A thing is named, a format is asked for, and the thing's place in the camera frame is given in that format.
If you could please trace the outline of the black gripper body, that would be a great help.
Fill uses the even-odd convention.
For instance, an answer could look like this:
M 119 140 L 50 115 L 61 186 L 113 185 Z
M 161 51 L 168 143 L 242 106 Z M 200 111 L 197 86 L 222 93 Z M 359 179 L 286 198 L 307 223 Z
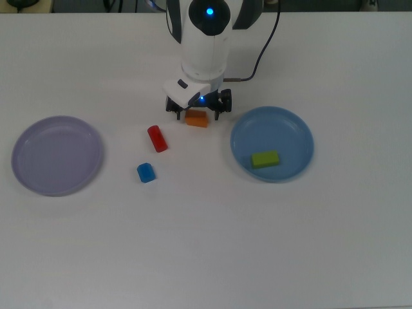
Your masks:
M 206 95 L 195 94 L 188 101 L 188 108 L 209 108 L 212 111 L 223 111 L 223 103 L 220 101 L 218 90 Z

